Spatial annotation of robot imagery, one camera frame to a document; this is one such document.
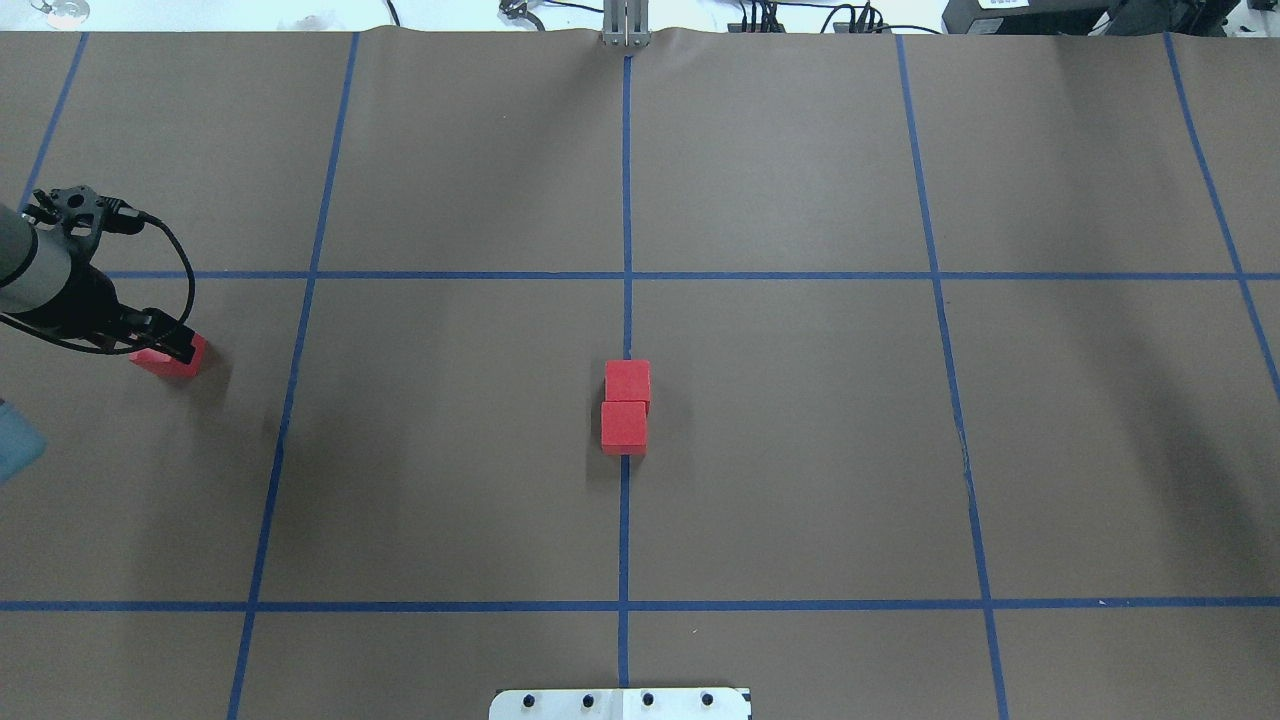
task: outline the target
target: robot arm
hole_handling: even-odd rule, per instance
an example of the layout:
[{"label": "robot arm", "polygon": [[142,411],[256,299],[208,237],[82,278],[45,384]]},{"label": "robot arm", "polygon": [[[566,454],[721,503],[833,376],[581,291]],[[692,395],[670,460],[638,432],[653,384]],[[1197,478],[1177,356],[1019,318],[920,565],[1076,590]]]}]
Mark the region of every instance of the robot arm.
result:
[{"label": "robot arm", "polygon": [[[173,232],[157,218],[86,186],[37,190],[33,197],[36,204],[27,205],[23,215],[0,205],[0,323],[81,352],[154,348],[189,364],[195,333],[184,323],[196,281]],[[148,224],[165,233],[187,272],[187,304],[177,319],[155,307],[120,304],[110,278],[90,264],[104,232],[136,234]]]}]

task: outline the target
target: red block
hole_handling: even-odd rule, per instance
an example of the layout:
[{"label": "red block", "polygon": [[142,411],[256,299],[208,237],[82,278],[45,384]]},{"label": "red block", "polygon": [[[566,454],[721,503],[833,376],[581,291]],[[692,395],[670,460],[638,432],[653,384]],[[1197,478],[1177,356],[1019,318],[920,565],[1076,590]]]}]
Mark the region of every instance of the red block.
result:
[{"label": "red block", "polygon": [[644,455],[649,446],[649,410],[644,402],[600,405],[600,447],[605,455]]},{"label": "red block", "polygon": [[196,355],[192,356],[191,365],[183,365],[159,350],[132,352],[129,361],[163,378],[195,378],[196,373],[200,372],[200,361],[205,359],[205,338],[197,333],[191,343],[196,346]]},{"label": "red block", "polygon": [[605,402],[644,402],[644,411],[648,413],[652,392],[648,360],[604,363]]}]

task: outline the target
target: white metal plate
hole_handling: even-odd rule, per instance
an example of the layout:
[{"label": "white metal plate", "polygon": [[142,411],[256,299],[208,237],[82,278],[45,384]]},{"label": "white metal plate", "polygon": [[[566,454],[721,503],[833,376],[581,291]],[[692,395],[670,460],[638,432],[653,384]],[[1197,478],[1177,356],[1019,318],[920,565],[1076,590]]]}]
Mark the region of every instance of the white metal plate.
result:
[{"label": "white metal plate", "polygon": [[489,720],[750,720],[750,698],[745,688],[503,691]]}]

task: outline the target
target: white bracket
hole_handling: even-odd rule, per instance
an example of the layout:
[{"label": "white bracket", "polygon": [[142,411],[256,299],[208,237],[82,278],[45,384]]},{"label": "white bracket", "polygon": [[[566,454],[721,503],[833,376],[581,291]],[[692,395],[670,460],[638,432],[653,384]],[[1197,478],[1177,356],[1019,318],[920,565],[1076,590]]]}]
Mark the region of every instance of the white bracket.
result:
[{"label": "white bracket", "polygon": [[489,705],[489,720],[751,720],[751,691],[504,691]]},{"label": "white bracket", "polygon": [[649,0],[604,0],[605,45],[644,47],[649,37]]}]

